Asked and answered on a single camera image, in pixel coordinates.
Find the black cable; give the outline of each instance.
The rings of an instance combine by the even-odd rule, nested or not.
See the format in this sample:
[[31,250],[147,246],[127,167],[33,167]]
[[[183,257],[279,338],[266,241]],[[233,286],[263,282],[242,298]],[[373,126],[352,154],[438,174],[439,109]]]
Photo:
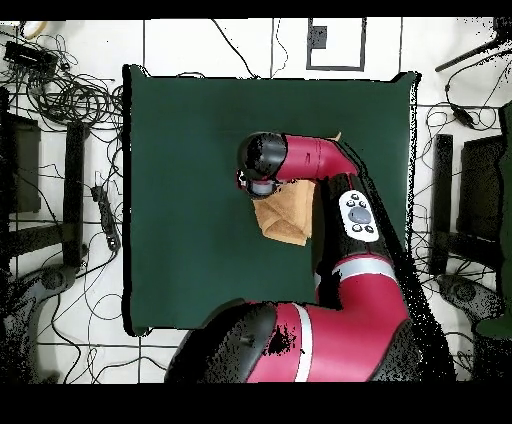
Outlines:
[[279,72],[279,71],[282,71],[284,68],[286,68],[286,63],[288,62],[288,51],[284,48],[284,46],[281,44],[281,41],[279,41],[279,28],[281,26],[281,19],[283,18],[279,18],[279,22],[277,23],[277,30],[276,30],[276,41],[277,43],[279,44],[279,46],[281,46],[281,48],[284,50],[285,54],[286,54],[286,59],[283,63],[283,66],[281,68],[279,68],[277,71],[275,71],[273,74],[272,74],[272,77],[271,78],[274,78],[276,76],[276,74]]
[[[483,59],[480,59],[478,60],[477,62],[475,63],[472,63],[470,65],[467,65],[467,66],[464,66],[463,68],[459,69],[458,71],[454,72],[450,78],[448,79],[448,82],[446,83],[445,85],[445,95],[446,95],[446,101],[448,102],[448,104],[450,105],[452,111],[453,111],[453,114],[455,116],[455,118],[460,121],[463,125],[475,130],[475,131],[485,131],[485,130],[488,130],[488,129],[494,129],[493,128],[493,125],[495,124],[496,120],[497,120],[497,114],[496,114],[496,110],[495,109],[492,109],[493,111],[493,114],[494,114],[494,119],[493,119],[493,122],[491,125],[486,125],[482,122],[482,119],[481,119],[481,115],[482,115],[482,111],[483,109],[486,107],[487,105],[487,102],[491,99],[492,95],[494,94],[494,92],[496,91],[496,89],[498,88],[498,85],[501,81],[501,78],[503,77],[503,75],[505,75],[505,72],[507,71],[508,67],[512,64],[512,60],[510,60],[507,65],[505,66],[505,68],[503,69],[503,71],[501,72],[500,76],[498,77],[497,81],[496,81],[496,84],[494,85],[493,89],[491,90],[491,93],[489,94],[489,96],[487,97],[487,99],[485,100],[484,104],[482,105],[482,107],[480,107],[479,109],[479,112],[477,114],[477,118],[478,118],[478,121],[475,122],[473,120],[473,118],[471,117],[471,115],[467,112],[467,108],[464,107],[464,106],[459,106],[455,103],[453,103],[451,100],[450,100],[450,96],[449,96],[449,91],[450,91],[450,83],[452,81],[452,79],[458,75],[460,72],[462,71],[465,71],[466,69],[469,69],[469,68],[472,68],[474,66],[478,66],[478,65],[481,65],[483,64],[484,62],[489,62],[490,59],[494,58],[494,57],[497,57],[497,56],[504,56],[504,55],[507,55],[507,54],[510,54],[512,53],[512,49],[507,49],[507,50],[503,50],[501,52],[498,52],[498,53],[494,53],[494,54],[491,54],[489,56],[486,56],[484,57]],[[484,128],[475,128],[475,125],[483,125]]]
[[224,34],[224,31],[222,31],[222,28],[219,26],[219,24],[217,23],[217,21],[215,19],[211,19],[211,21],[215,24],[215,26],[217,27],[217,29],[219,30],[220,34],[222,35],[222,38],[224,38],[224,40],[226,41],[226,43],[228,43],[229,47],[231,47],[231,49],[238,55],[238,57],[240,59],[242,59],[242,62],[244,62],[244,65],[245,65],[245,68],[247,69],[247,72],[249,72],[249,74],[251,75],[251,77],[257,79],[259,78],[258,75],[255,75],[252,73],[252,71],[249,69],[249,65],[247,65],[247,62],[245,61],[244,57],[240,54],[240,52],[233,46],[233,44],[231,44],[231,41],[228,40],[228,37],[226,37],[226,34]]
[[98,375],[96,377],[94,377],[94,380],[92,382],[92,384],[95,384],[96,382],[98,382],[98,379],[100,378],[100,375],[103,373],[103,371],[109,369],[109,368],[121,368],[121,367],[125,367],[127,365],[131,365],[131,364],[134,364],[136,362],[140,362],[142,359],[145,359],[149,362],[151,362],[153,365],[157,366],[158,368],[160,368],[161,370],[163,371],[167,371],[167,368],[165,368],[164,366],[160,365],[158,362],[156,362],[154,359],[151,359],[149,358],[148,356],[140,356],[138,358],[135,358],[133,359],[132,361],[128,361],[128,362],[124,362],[124,363],[121,363],[121,364],[112,364],[112,365],[107,365],[105,367],[103,367],[101,369],[101,371],[98,373]]
[[68,378],[69,378],[71,372],[76,367],[76,365],[78,364],[78,361],[80,360],[80,358],[82,356],[82,350],[80,349],[80,347],[76,346],[75,343],[73,343],[71,340],[67,339],[62,334],[60,334],[60,332],[57,330],[57,327],[55,327],[55,316],[57,315],[59,307],[60,307],[60,293],[57,295],[57,307],[55,308],[55,311],[53,311],[53,315],[52,315],[52,318],[51,318],[50,325],[52,326],[52,329],[53,329],[53,331],[55,332],[55,334],[57,336],[59,336],[62,340],[64,340],[65,342],[69,343],[70,345],[76,347],[76,349],[78,350],[78,357],[76,358],[75,362],[73,363],[73,366],[69,369],[68,373],[64,377],[63,384],[67,384],[67,381],[68,381]]
[[[429,139],[427,141],[427,143],[425,144],[424,148],[423,148],[423,151],[422,153],[416,157],[416,161],[418,160],[421,160],[421,162],[423,163],[424,166],[426,166],[428,169],[432,170],[432,167],[427,164],[425,162],[425,156],[428,154],[428,152],[431,150],[432,148],[432,143],[433,143],[433,140],[434,138],[436,137],[437,134],[439,134],[446,125],[452,123],[453,121],[455,121],[456,119],[452,119],[452,120],[449,120],[448,119],[448,114],[444,111],[434,111],[434,108],[436,107],[443,107],[444,105],[448,105],[448,106],[453,106],[453,104],[451,103],[450,99],[449,99],[449,96],[448,96],[448,91],[449,91],[449,85],[450,85],[450,82],[451,80],[453,79],[453,77],[455,75],[457,75],[459,72],[463,71],[464,69],[467,69],[471,66],[475,66],[476,64],[473,64],[473,65],[469,65],[465,68],[462,68],[461,70],[457,71],[455,74],[453,74],[450,79],[448,80],[448,83],[447,83],[447,90],[446,90],[446,96],[447,96],[447,102],[439,102],[438,104],[436,105],[433,105],[429,108],[428,112],[427,112],[427,117],[425,119],[425,124],[427,126],[427,129],[428,129],[428,133],[429,133]],[[491,98],[492,94],[496,91],[496,88],[501,80],[501,78],[503,77],[505,71],[507,70],[508,66],[510,65],[510,62],[507,64],[507,66],[505,67],[505,69],[503,70],[503,72],[500,74],[496,84],[494,85],[491,93],[489,94],[489,96],[487,97],[487,99],[485,100],[485,103],[481,106],[481,107],[478,107],[477,109],[479,109],[479,113],[478,113],[478,120],[479,120],[479,123],[481,122],[481,119],[480,119],[480,114],[482,113],[482,111],[484,109],[487,109],[488,107],[486,106],[487,102],[489,101],[489,99]],[[435,116],[435,115],[442,115],[444,116],[444,121],[440,124],[437,124],[437,125],[433,125],[431,122],[430,122],[430,119]],[[436,131],[435,134],[432,134],[432,129],[433,128],[438,128],[438,130]],[[453,176],[456,176],[456,175],[459,175],[461,172],[456,172],[456,173],[453,173],[452,174],[452,177]],[[428,219],[430,219],[430,217],[427,217],[428,213],[427,213],[427,208],[421,204],[418,203],[417,201],[417,196],[419,196],[420,194],[422,194],[423,192],[425,192],[426,190],[428,190],[429,188],[431,188],[432,186],[434,185],[434,183],[431,183],[429,185],[427,185],[426,187],[424,187],[423,189],[419,190],[418,192],[414,193],[413,194],[413,207],[414,206],[419,206],[421,208],[423,208],[423,210],[425,211],[425,215],[422,216],[422,217],[419,217],[418,215],[415,215],[413,213],[413,216],[414,218],[418,219],[418,218],[421,218],[421,219],[424,219],[425,220],[425,227],[426,227],[426,231],[423,232],[423,234],[420,234],[419,232],[415,231],[414,229],[412,230],[412,234],[411,234],[411,242],[416,242],[416,245],[411,245],[411,251],[412,253],[414,253],[413,257],[414,257],[414,260],[415,262],[417,263],[417,271],[419,274],[424,274],[424,275],[429,275],[428,272],[426,272],[426,269],[428,267],[428,262],[425,260],[427,258],[422,258],[419,256],[418,254],[418,250],[419,249],[430,249],[432,246],[430,245],[430,242],[428,241],[427,237],[429,236],[430,234],[430,231],[429,231],[429,228],[428,228]],[[465,258],[457,258],[455,257],[454,255],[449,255],[449,258],[453,258],[453,259],[462,259],[463,263],[458,267],[458,269],[456,270],[455,274],[457,275],[463,275],[462,271],[464,269],[466,269],[468,266],[470,266],[471,262],[470,261],[467,261]],[[480,278],[479,279],[482,279],[483,276],[486,274],[486,273],[492,273],[492,272],[486,272],[485,271],[485,268],[482,270],[481,273],[466,273],[464,274],[465,276],[470,276],[470,275],[480,275]],[[428,290],[430,290],[431,292],[431,296],[429,297],[429,300],[431,299],[431,297],[433,296],[434,293],[439,293],[437,290],[434,290],[433,287],[432,287],[432,284],[435,282],[435,278],[433,278],[432,276],[430,276],[426,281],[423,281],[422,282],[422,285],[423,287],[427,288]]]

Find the green tabletop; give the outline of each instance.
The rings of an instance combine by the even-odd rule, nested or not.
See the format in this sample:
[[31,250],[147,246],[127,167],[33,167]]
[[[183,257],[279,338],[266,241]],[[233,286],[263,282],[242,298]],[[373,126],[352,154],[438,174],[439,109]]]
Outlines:
[[310,243],[261,234],[235,187],[248,134],[334,137],[365,161],[405,243],[410,91],[394,82],[147,77],[131,67],[134,328],[190,329],[234,298],[314,301]]

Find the brown cloth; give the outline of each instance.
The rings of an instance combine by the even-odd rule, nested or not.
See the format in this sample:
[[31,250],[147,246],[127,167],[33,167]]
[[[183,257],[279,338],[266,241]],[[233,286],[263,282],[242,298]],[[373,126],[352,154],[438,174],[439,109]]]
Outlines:
[[[341,133],[330,140],[338,141]],[[256,220],[265,237],[305,246],[311,237],[315,183],[299,180],[283,184],[263,200],[253,200]]]

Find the floor tile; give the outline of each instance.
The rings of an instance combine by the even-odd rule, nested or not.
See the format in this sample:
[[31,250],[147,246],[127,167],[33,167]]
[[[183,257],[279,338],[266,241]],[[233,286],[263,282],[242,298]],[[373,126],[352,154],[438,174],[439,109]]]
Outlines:
[[165,370],[169,366],[176,349],[142,348],[142,356],[151,358],[141,361],[141,383],[163,383]]
[[[251,72],[266,77],[272,20],[219,19],[217,23]],[[207,77],[250,77],[240,57],[209,19],[153,19],[145,25],[145,67],[151,75],[201,72]]]
[[143,346],[174,346],[178,347],[187,330],[155,328],[151,333],[142,337]]
[[[334,37],[337,25],[342,27],[345,23],[348,26],[353,19],[329,21],[336,21],[327,25],[328,34]],[[252,73],[270,77],[272,19],[229,19],[218,20],[218,23],[228,39],[239,48]],[[314,21],[314,25],[323,24],[325,22],[321,20],[318,23]],[[307,31],[307,18],[274,19],[274,72],[284,66],[275,74],[276,78],[390,80],[398,72],[400,18],[368,18],[364,72],[306,70]],[[163,39],[172,54],[162,54],[160,46]],[[329,36],[327,40],[328,44],[333,42]],[[343,41],[347,44],[352,42],[351,39]],[[243,62],[230,49],[213,22],[207,19],[146,21],[145,59],[146,68],[152,75],[196,71],[207,77],[250,77]],[[350,62],[351,58],[346,57],[345,60]]]
[[[313,20],[313,25],[324,25]],[[334,19],[332,25],[343,25],[345,19]],[[327,43],[329,43],[329,25],[327,26]],[[288,52],[288,60],[276,78],[306,79],[373,79],[389,81],[398,73],[400,51],[400,18],[367,18],[365,68],[364,72],[356,71],[316,71],[306,70],[308,20],[306,18],[283,18],[277,38]],[[360,43],[359,39],[344,40],[350,45]],[[275,69],[284,65],[286,53],[277,42],[274,42]]]

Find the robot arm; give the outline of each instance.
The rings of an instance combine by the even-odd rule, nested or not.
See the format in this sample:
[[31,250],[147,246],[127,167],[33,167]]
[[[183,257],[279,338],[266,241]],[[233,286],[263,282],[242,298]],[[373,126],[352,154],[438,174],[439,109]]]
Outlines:
[[[312,276],[318,304],[226,305],[203,329],[189,332],[165,381],[425,377],[399,285],[414,271],[400,261],[403,248],[364,165],[330,140],[274,133],[244,140],[238,164],[239,188],[256,199],[292,180],[316,182]],[[447,346],[440,350],[448,363]],[[440,375],[454,377],[449,366]]]

